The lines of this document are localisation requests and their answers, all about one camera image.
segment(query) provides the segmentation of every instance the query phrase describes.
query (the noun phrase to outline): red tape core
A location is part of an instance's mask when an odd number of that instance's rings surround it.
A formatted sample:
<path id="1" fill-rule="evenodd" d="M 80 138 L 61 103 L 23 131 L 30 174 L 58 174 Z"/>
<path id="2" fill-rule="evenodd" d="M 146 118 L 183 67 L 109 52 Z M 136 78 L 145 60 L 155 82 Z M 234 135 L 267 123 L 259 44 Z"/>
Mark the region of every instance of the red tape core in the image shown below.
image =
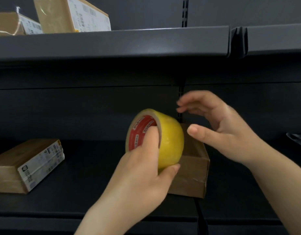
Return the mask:
<path id="1" fill-rule="evenodd" d="M 157 126 L 155 119 L 150 115 L 143 115 L 131 129 L 129 136 L 129 151 L 142 145 L 145 134 L 150 126 Z"/>

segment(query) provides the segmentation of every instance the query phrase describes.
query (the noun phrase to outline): open cardboard box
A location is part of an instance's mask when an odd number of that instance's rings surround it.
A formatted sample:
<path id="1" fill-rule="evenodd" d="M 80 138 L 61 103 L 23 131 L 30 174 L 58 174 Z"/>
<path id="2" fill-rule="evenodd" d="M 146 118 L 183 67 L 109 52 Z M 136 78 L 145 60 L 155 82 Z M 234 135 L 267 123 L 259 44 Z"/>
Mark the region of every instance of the open cardboard box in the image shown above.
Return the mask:
<path id="1" fill-rule="evenodd" d="M 184 149 L 179 161 L 181 167 L 168 193 L 204 198 L 210 160 L 204 144 L 187 133 L 189 125 L 181 126 L 184 133 Z"/>

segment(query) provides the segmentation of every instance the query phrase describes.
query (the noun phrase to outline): yellow tape roll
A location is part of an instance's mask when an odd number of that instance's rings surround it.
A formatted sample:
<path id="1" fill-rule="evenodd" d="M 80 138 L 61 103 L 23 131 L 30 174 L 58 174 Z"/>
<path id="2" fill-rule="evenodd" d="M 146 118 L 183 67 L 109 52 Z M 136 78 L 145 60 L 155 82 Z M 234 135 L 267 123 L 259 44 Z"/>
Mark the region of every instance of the yellow tape roll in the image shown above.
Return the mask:
<path id="1" fill-rule="evenodd" d="M 159 131 L 158 169 L 178 163 L 184 147 L 181 125 L 176 119 L 152 109 L 141 111 L 133 119 L 125 140 L 125 151 L 140 146 L 150 126 L 157 126 Z"/>

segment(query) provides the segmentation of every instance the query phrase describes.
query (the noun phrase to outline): right hand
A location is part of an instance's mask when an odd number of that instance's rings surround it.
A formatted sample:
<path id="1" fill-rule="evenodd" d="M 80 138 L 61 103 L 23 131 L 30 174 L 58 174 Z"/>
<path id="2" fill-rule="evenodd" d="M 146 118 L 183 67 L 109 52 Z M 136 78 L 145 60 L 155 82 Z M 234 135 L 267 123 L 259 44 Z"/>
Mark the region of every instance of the right hand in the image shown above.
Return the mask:
<path id="1" fill-rule="evenodd" d="M 177 104 L 179 113 L 188 111 L 204 116 L 213 129 L 192 124 L 188 134 L 214 147 L 231 160 L 247 166 L 256 158 L 259 150 L 268 146 L 232 107 L 210 91 L 190 91 Z"/>

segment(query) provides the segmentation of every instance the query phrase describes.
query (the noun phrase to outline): cardboard box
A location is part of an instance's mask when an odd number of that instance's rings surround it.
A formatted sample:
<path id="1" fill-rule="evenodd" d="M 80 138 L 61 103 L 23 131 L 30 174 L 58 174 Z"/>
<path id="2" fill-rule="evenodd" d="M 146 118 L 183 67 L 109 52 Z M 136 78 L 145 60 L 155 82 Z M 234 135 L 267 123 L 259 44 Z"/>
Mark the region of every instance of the cardboard box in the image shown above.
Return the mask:
<path id="1" fill-rule="evenodd" d="M 0 192 L 30 192 L 64 158 L 58 139 L 31 139 L 0 154 Z"/>
<path id="2" fill-rule="evenodd" d="M 0 12 L 0 36 L 42 33 L 40 24 L 24 15 L 16 12 Z"/>
<path id="3" fill-rule="evenodd" d="M 168 193 L 204 198 L 210 160 L 204 144 L 187 133 L 188 125 L 181 126 L 184 132 L 184 149 L 179 161 L 181 167 Z"/>
<path id="4" fill-rule="evenodd" d="M 34 0 L 44 33 L 110 31 L 108 15 L 85 0 Z"/>

